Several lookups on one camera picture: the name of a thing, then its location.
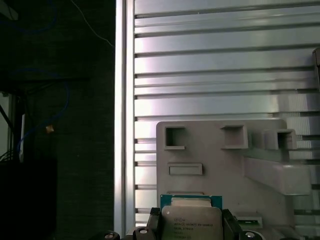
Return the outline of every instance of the square hole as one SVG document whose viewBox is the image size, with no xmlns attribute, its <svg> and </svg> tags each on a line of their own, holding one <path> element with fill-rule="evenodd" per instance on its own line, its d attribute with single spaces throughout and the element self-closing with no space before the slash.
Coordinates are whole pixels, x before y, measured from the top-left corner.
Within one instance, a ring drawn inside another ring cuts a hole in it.
<svg viewBox="0 0 320 240">
<path fill-rule="evenodd" d="M 185 146 L 186 129 L 184 127 L 165 128 L 165 146 L 183 147 Z"/>
<path fill-rule="evenodd" d="M 293 149 L 293 133 L 292 132 L 278 132 L 278 149 Z"/>
<path fill-rule="evenodd" d="M 247 129 L 243 125 L 224 126 L 224 148 L 246 149 L 248 148 Z"/>
</svg>

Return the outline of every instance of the blue cable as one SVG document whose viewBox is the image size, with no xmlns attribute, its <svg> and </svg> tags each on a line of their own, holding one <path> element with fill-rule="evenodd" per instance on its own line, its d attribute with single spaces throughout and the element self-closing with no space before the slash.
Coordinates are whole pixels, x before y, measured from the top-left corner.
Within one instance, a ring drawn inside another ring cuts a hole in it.
<svg viewBox="0 0 320 240">
<path fill-rule="evenodd" d="M 36 73 L 45 73 L 51 77 L 54 78 L 59 78 L 59 75 L 56 73 L 52 73 L 52 72 L 47 72 L 41 69 L 36 69 L 36 68 L 22 68 L 22 69 L 18 69 L 13 71 L 10 75 L 16 75 L 18 73 L 22 73 L 22 72 L 36 72 Z M 52 123 L 54 120 L 60 118 L 62 116 L 62 114 L 66 111 L 68 105 L 69 105 L 69 101 L 70 101 L 70 89 L 68 87 L 68 84 L 64 81 L 63 82 L 65 90 L 66 90 L 66 102 L 64 104 L 63 109 L 58 112 L 56 115 L 54 115 L 53 117 L 51 117 L 50 119 L 45 120 L 44 122 L 40 123 L 39 125 L 35 126 L 34 128 L 31 128 L 24 136 L 23 138 L 21 138 L 21 140 L 19 141 L 19 143 L 16 146 L 16 151 L 19 153 L 20 152 L 20 146 L 21 143 L 25 140 L 25 138 L 27 138 L 30 134 L 33 134 L 36 130 L 38 130 L 39 128 L 43 128 L 48 126 L 48 124 Z"/>
<path fill-rule="evenodd" d="M 17 26 L 15 23 L 13 23 L 11 21 L 0 21 L 0 24 L 11 27 L 11 28 L 23 33 L 23 34 L 39 34 L 39 33 L 45 32 L 47 30 L 50 30 L 51 28 L 53 28 L 53 26 L 57 22 L 58 10 L 57 10 L 57 7 L 53 4 L 52 0 L 47 0 L 47 2 L 51 6 L 51 8 L 54 12 L 54 17 L 53 17 L 52 21 L 47 26 L 45 26 L 43 28 L 40 28 L 37 30 L 28 30 L 28 29 L 24 29 L 24 28 Z"/>
</svg>

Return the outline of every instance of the silver metal panel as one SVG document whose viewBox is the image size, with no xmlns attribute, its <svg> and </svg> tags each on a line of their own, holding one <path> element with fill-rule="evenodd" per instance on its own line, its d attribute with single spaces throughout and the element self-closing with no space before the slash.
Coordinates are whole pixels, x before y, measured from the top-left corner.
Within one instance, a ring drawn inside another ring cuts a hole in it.
<svg viewBox="0 0 320 240">
<path fill-rule="evenodd" d="M 149 214 L 148 213 L 136 213 L 135 214 L 135 221 L 137 223 L 147 223 L 149 219 Z"/>
<path fill-rule="evenodd" d="M 275 5 L 288 5 L 288 4 L 309 4 L 317 3 L 312 0 L 136 0 L 135 1 L 135 14 L 153 14 L 165 12 L 181 12 L 181 11 L 201 11 L 201 10 L 222 10 L 222 9 L 249 9 L 262 6 L 263 8 L 273 7 Z"/>
<path fill-rule="evenodd" d="M 222 115 L 220 117 L 223 119 L 231 119 L 231 116 Z M 219 119 L 218 116 L 210 116 L 208 118 L 198 117 L 198 120 L 214 120 Z M 194 121 L 191 116 L 185 120 Z M 135 138 L 136 139 L 155 139 L 156 138 L 156 126 L 160 120 L 154 121 L 136 121 L 135 122 Z M 306 116 L 306 117 L 288 117 L 286 118 L 287 127 L 289 129 L 294 129 L 297 135 L 320 135 L 320 117 L 318 116 Z M 301 141 L 298 142 L 298 148 L 300 149 L 310 149 L 320 147 L 320 141 Z M 154 146 L 148 146 L 144 151 L 155 151 Z"/>
<path fill-rule="evenodd" d="M 151 209 L 157 207 L 157 190 L 136 190 L 135 207 L 137 209 Z"/>
<path fill-rule="evenodd" d="M 158 87 L 158 86 L 193 86 L 197 85 L 215 85 L 220 84 L 226 86 L 232 84 L 247 84 L 247 83 L 278 83 L 278 82 L 303 82 L 314 86 L 316 83 L 315 73 L 313 70 L 304 71 L 267 71 L 267 72 L 207 72 L 197 74 L 180 74 L 174 76 L 158 76 L 158 77 L 143 77 L 135 79 L 135 87 Z"/>
<path fill-rule="evenodd" d="M 114 91 L 114 231 L 125 234 L 125 1 L 116 0 Z"/>
<path fill-rule="evenodd" d="M 320 117 L 290 117 L 286 120 L 290 129 L 295 129 L 297 135 L 320 135 Z"/>
<path fill-rule="evenodd" d="M 136 153 L 134 160 L 139 163 L 155 163 L 156 162 L 155 153 Z"/>
<path fill-rule="evenodd" d="M 139 214 L 157 205 L 152 169 L 160 121 L 284 118 L 299 140 L 291 159 L 317 164 L 320 101 L 312 50 L 320 39 L 319 1 L 129 0 L 119 6 L 115 177 L 122 185 L 116 182 L 116 229 L 122 224 L 128 230 L 135 220 L 145 225 Z M 310 169 L 312 183 L 320 184 L 318 166 Z M 117 200 L 126 207 L 119 209 Z M 295 209 L 318 210 L 319 202 L 314 190 L 298 197 Z M 304 234 L 315 236 L 312 227 L 300 225 L 302 217 L 296 219 Z"/>
<path fill-rule="evenodd" d="M 154 152 L 156 152 L 156 144 L 155 143 L 137 143 L 137 144 L 135 144 L 134 148 L 137 153 L 154 153 Z"/>
<path fill-rule="evenodd" d="M 320 165 L 309 165 L 311 184 L 320 184 Z"/>
<path fill-rule="evenodd" d="M 314 49 L 142 56 L 135 59 L 134 71 L 136 74 L 158 74 L 311 67 Z"/>
<path fill-rule="evenodd" d="M 319 210 L 320 196 L 318 190 L 313 190 L 308 196 L 294 197 L 294 209 L 296 210 Z"/>
<path fill-rule="evenodd" d="M 295 230 L 303 236 L 318 237 L 320 236 L 320 226 L 298 225 Z"/>
<path fill-rule="evenodd" d="M 136 166 L 135 184 L 137 185 L 156 185 L 157 168 L 156 166 Z"/>
<path fill-rule="evenodd" d="M 319 94 L 138 99 L 135 100 L 135 116 L 309 112 L 319 111 L 319 103 Z"/>
<path fill-rule="evenodd" d="M 312 149 L 312 148 L 320 148 L 319 140 L 302 140 L 297 141 L 296 146 L 298 149 Z"/>
<path fill-rule="evenodd" d="M 320 26 L 141 37 L 135 39 L 135 53 L 317 46 L 319 36 Z"/>
<path fill-rule="evenodd" d="M 143 35 L 201 30 L 231 32 L 235 29 L 241 31 L 249 28 L 314 25 L 319 23 L 319 9 L 320 6 L 302 6 L 138 18 L 135 20 L 135 33 Z"/>
<path fill-rule="evenodd" d="M 164 94 L 198 94 L 198 93 L 230 93 L 254 92 L 274 90 L 302 90 L 315 89 L 317 84 L 313 79 L 309 81 L 282 81 L 282 82 L 248 82 L 228 84 L 198 84 L 185 86 L 154 86 L 138 87 L 134 94 L 139 95 L 164 95 Z"/>
<path fill-rule="evenodd" d="M 320 151 L 318 150 L 290 151 L 289 156 L 291 160 L 318 160 L 320 159 Z"/>
<path fill-rule="evenodd" d="M 320 225 L 320 216 L 296 215 L 295 224 L 297 225 Z"/>
<path fill-rule="evenodd" d="M 126 0 L 125 230 L 135 222 L 134 0 Z"/>
</svg>

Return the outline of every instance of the dark wall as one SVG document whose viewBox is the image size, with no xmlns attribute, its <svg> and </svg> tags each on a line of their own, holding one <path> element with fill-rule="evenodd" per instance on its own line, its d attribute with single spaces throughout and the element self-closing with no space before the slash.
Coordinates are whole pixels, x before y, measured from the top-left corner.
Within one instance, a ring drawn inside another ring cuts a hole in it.
<svg viewBox="0 0 320 240">
<path fill-rule="evenodd" d="M 114 0 L 75 2 L 94 30 L 114 44 Z M 8 3 L 20 13 L 16 24 L 26 29 L 43 28 L 54 16 L 45 0 Z M 22 34 L 0 25 L 0 70 L 37 68 L 88 79 L 68 83 L 70 103 L 53 122 L 54 133 L 40 128 L 25 140 L 29 156 L 57 162 L 56 229 L 48 239 L 82 240 L 113 229 L 114 49 L 91 32 L 69 0 L 53 3 L 57 22 L 48 31 Z M 52 79 L 26 72 L 16 78 Z M 65 101 L 62 83 L 29 97 L 33 122 L 27 117 L 27 129 L 52 117 Z"/>
</svg>

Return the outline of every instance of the white cable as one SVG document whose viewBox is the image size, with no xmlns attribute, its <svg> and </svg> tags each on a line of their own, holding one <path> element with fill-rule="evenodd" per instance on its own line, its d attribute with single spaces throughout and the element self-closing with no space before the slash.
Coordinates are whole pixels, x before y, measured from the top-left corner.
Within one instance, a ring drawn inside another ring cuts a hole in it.
<svg viewBox="0 0 320 240">
<path fill-rule="evenodd" d="M 82 15 L 82 17 L 83 17 L 83 20 L 85 21 L 85 23 L 89 26 L 89 28 L 91 29 L 91 31 L 94 33 L 94 35 L 96 35 L 98 38 L 100 38 L 100 39 L 102 39 L 102 40 L 104 40 L 104 41 L 106 41 L 111 47 L 115 47 L 115 46 L 113 46 L 110 42 L 109 42 L 109 40 L 108 39 L 106 39 L 106 38 L 104 38 L 104 37 L 102 37 L 102 36 L 100 36 L 100 35 L 98 35 L 97 33 L 96 33 L 96 31 L 91 27 L 91 25 L 89 24 L 89 22 L 87 21 L 87 19 L 86 19 L 86 17 L 85 17 L 85 15 L 84 15 L 84 13 L 82 12 L 82 10 L 80 9 L 80 7 L 73 1 L 73 0 L 70 0 L 72 3 L 73 3 L 73 5 L 75 5 L 75 7 L 79 10 L 79 12 L 81 13 L 81 15 Z"/>
</svg>

